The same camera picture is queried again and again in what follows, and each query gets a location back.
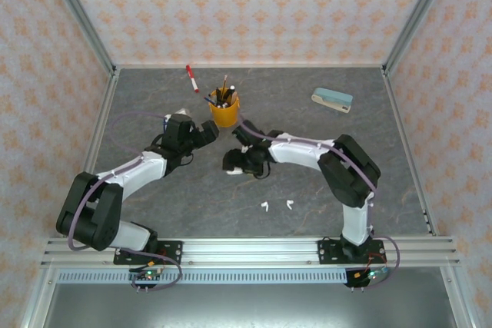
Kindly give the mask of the yellow pen cup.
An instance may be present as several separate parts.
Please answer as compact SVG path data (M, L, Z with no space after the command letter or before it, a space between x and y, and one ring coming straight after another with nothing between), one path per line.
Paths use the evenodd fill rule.
M240 109L238 93L234 92L232 94L231 103L228 103L226 108L216 104L216 101L213 100L215 95L216 93L213 91L209 98L211 102L208 103L215 124L222 128L229 128L237 124Z

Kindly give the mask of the red whiteboard marker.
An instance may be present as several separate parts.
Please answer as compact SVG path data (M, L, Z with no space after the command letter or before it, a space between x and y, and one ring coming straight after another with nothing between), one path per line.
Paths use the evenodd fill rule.
M186 71L188 73L188 77L191 80L191 84L192 84L192 87L193 87L194 92L195 93L199 93L199 87L198 87L197 82L196 82L196 80L194 78L194 74L193 74L193 71L192 71L190 65L186 65Z

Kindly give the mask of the teal and beige stapler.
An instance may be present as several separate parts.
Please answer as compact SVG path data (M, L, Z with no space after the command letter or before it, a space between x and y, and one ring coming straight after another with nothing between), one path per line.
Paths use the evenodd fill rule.
M315 88L311 100L336 111L348 113L351 109L353 96L326 88Z

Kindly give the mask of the grey metal panel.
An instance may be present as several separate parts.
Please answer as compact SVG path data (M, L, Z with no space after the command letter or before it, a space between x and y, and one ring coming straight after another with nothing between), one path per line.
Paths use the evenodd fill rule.
M449 283L405 273L374 288L338 284L125 285L49 283L27 328L473 328Z

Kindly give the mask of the aluminium table side rail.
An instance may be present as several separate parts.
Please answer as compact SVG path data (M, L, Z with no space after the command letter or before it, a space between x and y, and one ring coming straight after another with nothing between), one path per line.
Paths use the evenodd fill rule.
M111 110L111 103L115 94L115 89L118 83L119 71L113 71L107 80L104 96L101 100L97 119L95 121L91 140L88 146L85 160L83 161L81 171L93 173L95 164L98 158L98 152L101 146L101 141L104 136L105 126L108 120L108 115Z
M427 195L425 194L424 186L422 185L421 178L420 178L420 175L418 172L418 168L416 166L414 156L413 156L413 153L411 150L410 142L408 140L407 133L406 133L405 128L404 128L403 116L400 113L400 109L398 107L397 100L396 100L396 95L394 93L394 89L391 86L391 80L389 78L388 72L384 68L384 65L381 66L381 75L382 75L382 78L384 80L384 85L385 85L385 88L386 88L386 91L387 91L387 94L388 94L388 97L389 97L389 100L391 103L392 110L394 112L396 125L397 125L397 128L399 130L399 134L401 136L401 141L403 144L404 153L406 155L407 162L409 164L411 176L412 176L412 179L414 182L417 197L418 197L420 205L421 205L422 213L424 215L424 219L427 222L428 233L432 237L436 237L439 235L439 230L437 229L437 226L434 222L433 211L427 202Z

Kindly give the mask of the aluminium mounting rail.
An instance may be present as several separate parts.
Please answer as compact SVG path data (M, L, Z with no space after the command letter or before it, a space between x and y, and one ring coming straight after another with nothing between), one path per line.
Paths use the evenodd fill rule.
M406 236L384 241L389 267L460 266L464 258L451 237ZM110 267L115 251L72 251L66 240L50 239L41 266ZM181 265L185 268L315 267L319 263L316 237L185 238Z

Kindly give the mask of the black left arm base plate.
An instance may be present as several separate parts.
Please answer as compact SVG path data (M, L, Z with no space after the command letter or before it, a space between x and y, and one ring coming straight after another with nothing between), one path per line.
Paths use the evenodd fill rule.
M157 240L154 246L146 247L144 252L165 256L181 263L182 248L183 242L179 240ZM143 266L150 261L150 257L121 250L117 250L113 258L115 265Z

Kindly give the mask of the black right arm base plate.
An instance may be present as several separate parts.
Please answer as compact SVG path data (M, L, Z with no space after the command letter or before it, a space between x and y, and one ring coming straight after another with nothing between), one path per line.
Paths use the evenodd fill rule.
M345 239L323 238L317 241L320 264L366 264L373 254L385 255L383 241L369 237L359 246Z

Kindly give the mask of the aluminium frame post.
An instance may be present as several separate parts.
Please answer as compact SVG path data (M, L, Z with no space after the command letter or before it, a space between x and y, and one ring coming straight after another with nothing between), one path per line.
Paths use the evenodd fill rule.
M417 0L408 20L406 21L401 33L398 35L397 40L391 49L391 52L384 64L381 66L383 76L390 76L391 72L397 67L397 63L402 58L408 45L411 43L411 39L414 33L420 26L420 23L427 14L428 9L432 5L434 0Z
M64 0L68 6L70 12L74 16L76 22L81 28L86 40L90 44L101 66L106 70L109 75L115 73L115 64L112 62L111 57L104 46L99 34L93 25L91 19L88 17L88 13L85 11L84 5L81 0Z

